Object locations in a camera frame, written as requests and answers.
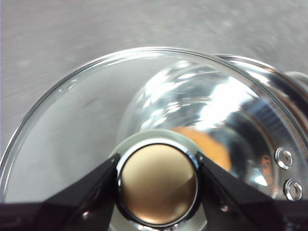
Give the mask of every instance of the round button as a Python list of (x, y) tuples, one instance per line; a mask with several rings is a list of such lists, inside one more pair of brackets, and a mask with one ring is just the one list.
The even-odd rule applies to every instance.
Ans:
[(275, 151), (275, 161), (279, 167), (288, 170), (293, 164), (293, 158), (290, 151), (284, 150), (283, 148), (278, 148)]
[(135, 218), (167, 225), (189, 212), (197, 193), (195, 169), (180, 150), (152, 144), (137, 150), (120, 176), (123, 204)]

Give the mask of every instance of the countertop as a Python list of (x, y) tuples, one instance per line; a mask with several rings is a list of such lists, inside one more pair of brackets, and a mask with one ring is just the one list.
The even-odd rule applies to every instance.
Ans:
[(114, 51), (183, 47), (308, 73), (307, 15), (306, 0), (3, 0), (1, 153), (44, 92)]

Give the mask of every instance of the metal screw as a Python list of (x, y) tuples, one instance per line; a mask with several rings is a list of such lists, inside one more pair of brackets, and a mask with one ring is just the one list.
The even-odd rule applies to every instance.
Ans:
[(274, 157), (279, 167), (285, 170), (288, 170), (293, 164), (293, 158), (291, 152), (284, 150), (283, 148), (277, 148)]
[(303, 196), (302, 186), (293, 179), (289, 179), (284, 183), (283, 192), (289, 201), (300, 200)]

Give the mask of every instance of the stainless steel pot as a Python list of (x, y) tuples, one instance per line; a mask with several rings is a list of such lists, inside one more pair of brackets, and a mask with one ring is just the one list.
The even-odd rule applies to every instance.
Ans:
[[(307, 199), (307, 105), (305, 75), (256, 60), (165, 47), (116, 52), (69, 74), (30, 110), (1, 158), (0, 199), (43, 201), (123, 139), (156, 128), (187, 136), (272, 198)], [(111, 229), (127, 225), (120, 216)]]

